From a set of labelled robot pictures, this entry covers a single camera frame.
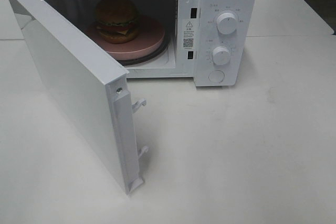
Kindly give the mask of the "round microwave door button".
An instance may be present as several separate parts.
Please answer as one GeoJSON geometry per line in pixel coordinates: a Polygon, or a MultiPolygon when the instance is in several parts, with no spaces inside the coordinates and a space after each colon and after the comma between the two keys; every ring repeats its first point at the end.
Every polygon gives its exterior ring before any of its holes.
{"type": "Polygon", "coordinates": [[[209,81],[213,83],[221,83],[223,82],[225,78],[225,74],[220,70],[215,70],[209,74],[208,78],[209,78],[209,81]]]}

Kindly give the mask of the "pink round plate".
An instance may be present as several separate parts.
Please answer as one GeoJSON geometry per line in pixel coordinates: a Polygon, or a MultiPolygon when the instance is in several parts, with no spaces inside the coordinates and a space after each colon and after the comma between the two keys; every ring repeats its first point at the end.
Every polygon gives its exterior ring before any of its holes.
{"type": "Polygon", "coordinates": [[[156,19],[141,15],[128,30],[108,31],[92,23],[86,34],[118,61],[138,60],[155,52],[165,37],[164,26],[156,19]]]}

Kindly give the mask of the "white microwave door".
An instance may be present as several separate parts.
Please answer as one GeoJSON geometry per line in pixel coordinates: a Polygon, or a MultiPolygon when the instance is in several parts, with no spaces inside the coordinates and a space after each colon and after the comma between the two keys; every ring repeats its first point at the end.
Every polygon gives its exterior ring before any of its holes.
{"type": "Polygon", "coordinates": [[[128,71],[45,0],[9,0],[39,76],[126,194],[142,185],[128,71]]]}

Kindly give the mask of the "burger with lettuce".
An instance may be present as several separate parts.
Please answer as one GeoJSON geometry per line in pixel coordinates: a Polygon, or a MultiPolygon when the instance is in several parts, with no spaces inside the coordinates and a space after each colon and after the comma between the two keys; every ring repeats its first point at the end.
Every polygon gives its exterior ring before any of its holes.
{"type": "Polygon", "coordinates": [[[140,14],[130,0],[101,0],[95,8],[96,29],[112,44],[135,39],[140,33],[140,14]]]}

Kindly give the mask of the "lower white microwave knob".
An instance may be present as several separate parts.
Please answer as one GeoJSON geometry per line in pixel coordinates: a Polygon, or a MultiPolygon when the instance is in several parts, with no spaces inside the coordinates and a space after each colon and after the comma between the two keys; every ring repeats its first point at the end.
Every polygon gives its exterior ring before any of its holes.
{"type": "Polygon", "coordinates": [[[224,46],[216,47],[212,52],[212,60],[215,65],[222,66],[230,62],[231,52],[224,46]]]}

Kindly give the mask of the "white microwave knob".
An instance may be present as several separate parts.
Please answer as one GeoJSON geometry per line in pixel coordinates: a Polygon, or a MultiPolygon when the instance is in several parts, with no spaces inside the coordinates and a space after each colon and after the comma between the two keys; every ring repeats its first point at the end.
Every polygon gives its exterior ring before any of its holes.
{"type": "Polygon", "coordinates": [[[222,66],[230,62],[231,52],[224,46],[216,47],[212,52],[212,60],[215,65],[222,66]]]}
{"type": "Polygon", "coordinates": [[[231,10],[225,10],[215,18],[217,30],[223,35],[229,35],[237,29],[238,16],[231,10]]]}

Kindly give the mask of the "white warning label sticker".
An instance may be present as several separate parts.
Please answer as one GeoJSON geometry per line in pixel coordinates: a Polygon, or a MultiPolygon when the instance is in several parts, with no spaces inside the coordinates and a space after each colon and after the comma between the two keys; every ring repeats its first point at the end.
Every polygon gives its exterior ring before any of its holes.
{"type": "Polygon", "coordinates": [[[182,46],[184,49],[193,49],[196,36],[195,22],[184,19],[182,22],[182,46]]]}

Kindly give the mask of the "white microwave oven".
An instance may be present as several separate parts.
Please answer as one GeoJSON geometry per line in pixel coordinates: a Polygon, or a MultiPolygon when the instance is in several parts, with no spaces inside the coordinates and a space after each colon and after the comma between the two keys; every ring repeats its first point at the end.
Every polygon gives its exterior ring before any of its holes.
{"type": "MultiPolygon", "coordinates": [[[[94,8],[100,0],[45,1],[87,36],[86,31],[94,21],[94,8]]],[[[131,1],[142,15],[155,17],[163,24],[166,30],[165,36],[170,38],[170,43],[152,60],[123,66],[128,71],[127,79],[187,77],[192,78],[198,87],[235,84],[255,0],[131,1]],[[225,10],[231,10],[238,16],[237,29],[229,35],[221,34],[215,23],[218,14],[225,10]],[[193,49],[184,49],[182,46],[184,19],[195,22],[196,36],[193,49]],[[213,63],[212,52],[219,46],[224,46],[231,52],[230,62],[226,65],[218,66],[213,63]],[[209,74],[215,70],[225,74],[223,82],[209,81],[209,74]]]]}

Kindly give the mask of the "upper white microwave knob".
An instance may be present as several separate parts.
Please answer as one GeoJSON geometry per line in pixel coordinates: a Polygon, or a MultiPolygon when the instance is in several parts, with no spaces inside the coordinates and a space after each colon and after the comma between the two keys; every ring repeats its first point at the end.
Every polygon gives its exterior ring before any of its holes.
{"type": "Polygon", "coordinates": [[[231,10],[225,10],[215,18],[217,30],[223,35],[229,35],[237,29],[238,16],[231,10]]]}

